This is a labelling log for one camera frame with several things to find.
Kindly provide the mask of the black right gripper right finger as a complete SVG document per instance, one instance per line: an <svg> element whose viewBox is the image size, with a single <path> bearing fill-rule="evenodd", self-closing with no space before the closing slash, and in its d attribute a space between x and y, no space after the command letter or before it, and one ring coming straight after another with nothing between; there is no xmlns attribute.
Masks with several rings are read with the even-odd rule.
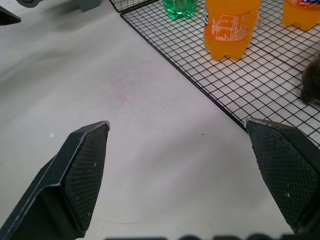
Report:
<svg viewBox="0 0 320 240"><path fill-rule="evenodd" d="M262 179L295 234L320 233L320 149L298 128L247 118Z"/></svg>

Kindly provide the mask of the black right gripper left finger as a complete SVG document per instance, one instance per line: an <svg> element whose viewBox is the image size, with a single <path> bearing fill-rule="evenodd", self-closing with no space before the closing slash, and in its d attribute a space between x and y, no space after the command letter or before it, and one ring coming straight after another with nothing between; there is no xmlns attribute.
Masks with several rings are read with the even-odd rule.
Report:
<svg viewBox="0 0 320 240"><path fill-rule="evenodd" d="M103 180L109 130L109 121L103 120L68 135L2 225L2 240L76 240L86 235Z"/></svg>

